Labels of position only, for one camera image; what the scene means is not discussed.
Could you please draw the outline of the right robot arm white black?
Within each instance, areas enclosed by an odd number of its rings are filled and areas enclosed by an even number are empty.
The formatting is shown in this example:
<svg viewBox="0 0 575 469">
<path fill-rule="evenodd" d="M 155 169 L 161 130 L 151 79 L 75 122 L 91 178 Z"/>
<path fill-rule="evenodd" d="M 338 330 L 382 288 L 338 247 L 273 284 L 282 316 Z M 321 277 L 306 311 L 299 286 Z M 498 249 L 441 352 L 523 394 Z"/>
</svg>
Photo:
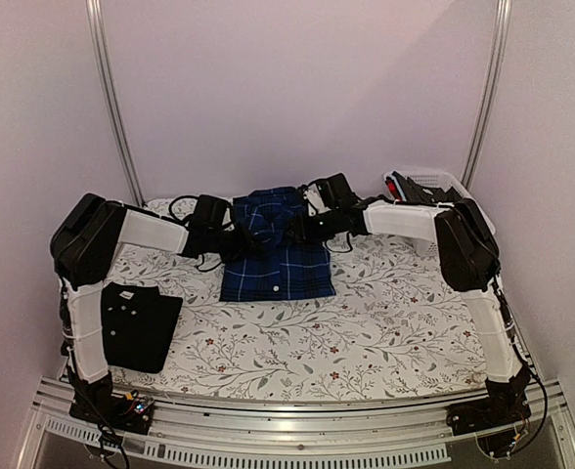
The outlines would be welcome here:
<svg viewBox="0 0 575 469">
<path fill-rule="evenodd" d="M 486 360 L 491 397 L 480 417 L 500 426 L 516 413 L 531 380 L 515 345 L 515 326 L 502 290 L 499 247 L 477 203 L 408 201 L 380 194 L 362 198 L 337 173 L 296 190 L 305 211 L 288 228 L 297 242 L 326 241 L 335 235 L 397 235 L 435 244 L 440 272 L 460 293 L 474 321 Z"/>
</svg>

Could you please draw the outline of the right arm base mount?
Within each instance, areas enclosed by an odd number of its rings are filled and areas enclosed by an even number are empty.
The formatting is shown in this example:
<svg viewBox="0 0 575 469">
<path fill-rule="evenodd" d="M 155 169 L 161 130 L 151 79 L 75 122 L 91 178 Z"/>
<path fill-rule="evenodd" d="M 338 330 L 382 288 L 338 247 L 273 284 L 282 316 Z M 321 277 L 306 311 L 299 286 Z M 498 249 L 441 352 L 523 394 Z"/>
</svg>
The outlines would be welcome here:
<svg viewBox="0 0 575 469">
<path fill-rule="evenodd" d="M 512 456 L 529 428 L 531 409 L 526 393 L 495 393 L 487 398 L 450 405 L 446 424 L 454 436 L 487 431 L 479 436 L 481 452 L 493 459 Z"/>
</svg>

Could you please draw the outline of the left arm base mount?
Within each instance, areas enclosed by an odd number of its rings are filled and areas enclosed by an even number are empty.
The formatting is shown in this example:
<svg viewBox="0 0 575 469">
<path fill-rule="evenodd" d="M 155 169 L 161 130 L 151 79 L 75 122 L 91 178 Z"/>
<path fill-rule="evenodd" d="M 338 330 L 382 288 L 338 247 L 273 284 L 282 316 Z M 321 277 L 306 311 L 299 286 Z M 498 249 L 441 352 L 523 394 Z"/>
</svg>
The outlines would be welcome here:
<svg viewBox="0 0 575 469">
<path fill-rule="evenodd" d="M 153 423 L 155 400 L 136 391 L 124 396 L 108 389 L 76 390 L 69 415 L 108 430 L 147 435 Z"/>
</svg>

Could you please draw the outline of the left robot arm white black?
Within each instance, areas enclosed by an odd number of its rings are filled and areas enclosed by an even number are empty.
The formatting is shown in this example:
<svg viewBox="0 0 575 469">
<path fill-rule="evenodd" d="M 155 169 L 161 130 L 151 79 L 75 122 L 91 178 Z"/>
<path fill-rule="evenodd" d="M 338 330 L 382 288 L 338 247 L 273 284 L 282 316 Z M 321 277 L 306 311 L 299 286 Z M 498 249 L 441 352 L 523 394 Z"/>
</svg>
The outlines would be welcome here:
<svg viewBox="0 0 575 469">
<path fill-rule="evenodd" d="M 193 213 L 178 220 L 88 192 L 53 234 L 50 252 L 66 293 L 71 369 L 79 380 L 92 385 L 110 375 L 102 338 L 101 296 L 121 246 L 193 259 L 212 253 L 224 263 L 260 249 L 250 230 L 235 221 L 228 201 L 201 195 L 195 202 Z"/>
</svg>

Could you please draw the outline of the blue plaid long sleeve shirt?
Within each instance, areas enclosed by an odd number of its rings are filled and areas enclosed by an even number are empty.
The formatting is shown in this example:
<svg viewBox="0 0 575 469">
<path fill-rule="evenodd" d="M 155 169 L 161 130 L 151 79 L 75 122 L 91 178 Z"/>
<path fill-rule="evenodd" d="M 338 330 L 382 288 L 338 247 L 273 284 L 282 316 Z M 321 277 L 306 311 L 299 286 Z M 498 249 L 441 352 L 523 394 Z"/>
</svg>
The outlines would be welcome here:
<svg viewBox="0 0 575 469">
<path fill-rule="evenodd" d="M 222 302 L 296 301 L 334 296 L 331 255 L 322 243 L 288 236 L 290 222 L 307 213 L 294 187 L 258 190 L 233 199 L 238 226 L 253 245 L 224 263 Z"/>
</svg>

